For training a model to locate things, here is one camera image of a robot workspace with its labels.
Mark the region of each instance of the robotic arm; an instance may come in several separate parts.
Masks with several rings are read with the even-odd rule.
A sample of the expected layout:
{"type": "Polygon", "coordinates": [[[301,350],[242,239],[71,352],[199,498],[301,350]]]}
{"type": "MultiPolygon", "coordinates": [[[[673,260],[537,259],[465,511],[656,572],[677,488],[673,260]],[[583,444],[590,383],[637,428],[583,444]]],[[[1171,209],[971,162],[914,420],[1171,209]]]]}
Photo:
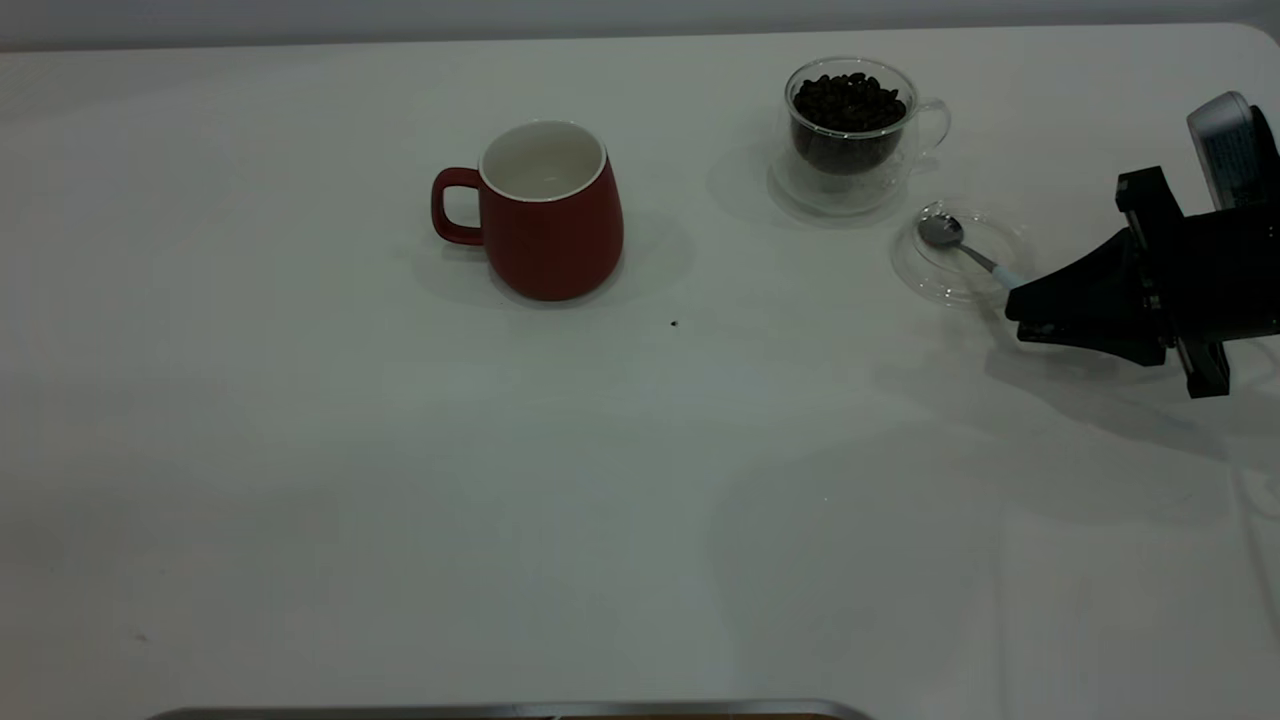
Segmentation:
{"type": "Polygon", "coordinates": [[[1160,168],[1120,176],[1129,220],[1101,247],[1009,295],[1024,342],[1162,365],[1192,397],[1230,392],[1222,343],[1280,334],[1280,155],[1266,118],[1228,92],[1188,118],[1217,211],[1184,217],[1160,168]]]}

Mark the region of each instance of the red mug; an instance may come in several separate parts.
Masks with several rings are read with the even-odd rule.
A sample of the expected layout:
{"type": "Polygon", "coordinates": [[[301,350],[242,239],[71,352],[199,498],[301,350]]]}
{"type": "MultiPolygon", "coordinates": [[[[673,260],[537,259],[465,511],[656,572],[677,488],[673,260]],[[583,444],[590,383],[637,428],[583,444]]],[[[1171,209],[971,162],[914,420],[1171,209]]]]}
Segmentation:
{"type": "Polygon", "coordinates": [[[431,186],[431,223],[449,242],[481,245],[494,272],[535,300],[568,300],[603,283],[622,255],[622,204],[609,155],[586,128],[538,120],[509,129],[479,170],[449,168],[431,186]],[[480,192],[480,227],[444,214],[444,188],[480,192]]]}

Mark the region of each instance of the spoon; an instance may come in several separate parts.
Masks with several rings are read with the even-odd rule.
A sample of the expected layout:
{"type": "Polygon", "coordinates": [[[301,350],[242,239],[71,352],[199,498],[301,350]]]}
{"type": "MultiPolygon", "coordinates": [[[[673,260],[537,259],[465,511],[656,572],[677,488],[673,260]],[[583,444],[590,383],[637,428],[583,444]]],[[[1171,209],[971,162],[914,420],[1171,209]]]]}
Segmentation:
{"type": "Polygon", "coordinates": [[[973,261],[982,265],[984,270],[991,273],[996,282],[1005,286],[1009,290],[1024,284],[1027,281],[1018,277],[1018,273],[997,264],[991,258],[987,258],[982,252],[978,252],[973,247],[964,243],[964,227],[960,225],[960,220],[952,218],[951,215],[929,215],[920,220],[916,225],[920,233],[920,240],[925,242],[929,247],[936,247],[938,250],[959,250],[965,255],[973,258],[973,261]]]}

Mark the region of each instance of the glass saucer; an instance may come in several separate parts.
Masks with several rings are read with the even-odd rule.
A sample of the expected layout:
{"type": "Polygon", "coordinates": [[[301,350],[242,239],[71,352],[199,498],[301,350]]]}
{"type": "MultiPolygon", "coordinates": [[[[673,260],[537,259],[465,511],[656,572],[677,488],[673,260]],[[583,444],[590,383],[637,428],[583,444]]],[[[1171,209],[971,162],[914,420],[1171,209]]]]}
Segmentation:
{"type": "Polygon", "coordinates": [[[893,240],[893,270],[916,293],[948,307],[964,307],[1001,304],[1009,292],[959,249],[932,247],[920,238],[916,228],[933,215],[960,220],[965,245],[1024,278],[1030,277],[1018,231],[982,210],[941,200],[911,215],[893,240]]]}

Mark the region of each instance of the mug rim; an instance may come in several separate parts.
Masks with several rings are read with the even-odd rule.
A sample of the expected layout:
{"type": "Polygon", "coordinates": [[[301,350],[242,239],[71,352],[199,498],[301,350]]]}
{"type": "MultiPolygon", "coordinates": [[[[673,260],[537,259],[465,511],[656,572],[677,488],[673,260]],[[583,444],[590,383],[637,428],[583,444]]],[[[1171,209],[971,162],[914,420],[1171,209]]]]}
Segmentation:
{"type": "Polygon", "coordinates": [[[480,179],[481,179],[481,182],[484,182],[485,187],[488,187],[493,192],[495,192],[495,193],[506,197],[507,200],[513,200],[516,202],[556,202],[556,201],[559,201],[559,200],[564,200],[567,197],[573,197],[575,195],[577,195],[577,193],[582,192],[584,190],[591,187],[595,183],[595,181],[600,179],[600,176],[604,174],[604,168],[608,164],[609,164],[609,151],[608,151],[608,149],[604,146],[604,142],[600,141],[600,138],[594,132],[591,132],[590,129],[588,129],[586,127],[584,127],[584,126],[581,126],[579,123],[575,123],[573,120],[544,120],[544,119],[534,119],[534,120],[530,120],[527,123],[521,123],[521,124],[518,124],[516,127],[508,128],[508,129],[503,131],[502,135],[499,135],[498,137],[493,138],[489,142],[489,145],[486,145],[485,149],[480,152],[480,159],[479,159],[479,161],[476,161],[476,172],[480,173],[480,179]],[[600,164],[599,164],[599,167],[595,168],[595,172],[591,173],[591,177],[586,182],[584,182],[582,184],[575,187],[573,190],[571,190],[568,192],[563,192],[563,193],[556,195],[553,197],[522,197],[520,195],[512,195],[509,192],[504,192],[504,191],[499,190],[498,186],[495,186],[493,183],[493,181],[489,179],[489,176],[484,172],[485,170],[484,169],[484,159],[485,159],[485,156],[489,155],[489,150],[492,150],[493,146],[497,145],[499,140],[507,137],[508,135],[511,135],[511,133],[513,133],[516,131],[521,131],[521,129],[525,129],[525,128],[529,128],[529,127],[534,127],[534,126],[568,126],[568,127],[572,127],[572,128],[582,131],[584,133],[586,133],[588,137],[590,137],[595,142],[596,147],[600,149],[600,164]]]}
{"type": "Polygon", "coordinates": [[[897,132],[897,131],[902,129],[902,127],[906,126],[906,123],[911,122],[911,118],[915,117],[916,110],[919,110],[919,108],[920,108],[920,91],[918,91],[915,88],[915,82],[911,79],[910,76],[908,76],[902,70],[895,68],[893,65],[890,65],[888,63],[882,63],[882,61],[876,60],[873,58],[863,58],[860,55],[832,55],[829,58],[818,58],[817,60],[812,60],[809,63],[805,63],[804,65],[800,65],[800,68],[797,68],[796,72],[791,73],[791,77],[787,78],[787,85],[783,86],[783,88],[782,88],[782,101],[786,104],[787,113],[791,114],[791,119],[794,119],[795,122],[803,124],[804,127],[809,128],[813,132],[817,132],[819,135],[826,135],[827,137],[837,137],[837,138],[841,138],[841,140],[869,140],[869,138],[873,138],[873,137],[883,137],[886,135],[897,132]],[[819,124],[809,120],[808,118],[805,118],[804,115],[801,115],[799,110],[796,110],[795,104],[791,101],[791,85],[795,83],[796,77],[799,77],[800,73],[803,73],[803,72],[813,68],[814,65],[822,65],[823,63],[835,63],[835,61],[847,63],[850,60],[858,61],[858,63],[867,63],[867,64],[870,64],[870,65],[878,65],[881,68],[884,68],[886,70],[890,70],[891,73],[897,74],[900,78],[902,78],[902,82],[906,83],[908,90],[911,91],[911,105],[906,109],[906,114],[902,115],[901,120],[899,120],[899,122],[896,122],[896,123],[893,123],[891,126],[886,126],[886,127],[882,127],[879,129],[873,129],[873,131],[867,131],[867,132],[841,132],[841,131],[837,131],[837,129],[831,129],[831,128],[819,126],[819,124]]]}

